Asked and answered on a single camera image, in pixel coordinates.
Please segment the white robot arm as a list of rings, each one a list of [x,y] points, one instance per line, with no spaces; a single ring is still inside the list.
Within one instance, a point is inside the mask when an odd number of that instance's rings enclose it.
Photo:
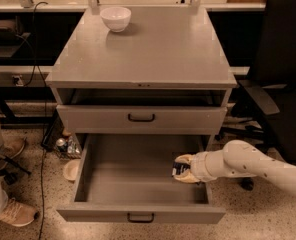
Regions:
[[[296,197],[296,166],[273,159],[241,140],[229,141],[217,151],[180,155],[172,169],[172,177],[183,183],[256,176]]]

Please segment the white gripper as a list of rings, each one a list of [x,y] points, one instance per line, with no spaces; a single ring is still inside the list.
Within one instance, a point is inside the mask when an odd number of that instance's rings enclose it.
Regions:
[[[201,182],[210,182],[216,180],[206,167],[207,152],[199,152],[196,155],[184,154],[175,159],[176,163],[190,164],[190,170],[186,170],[174,176],[174,179],[183,183],[193,184]]]

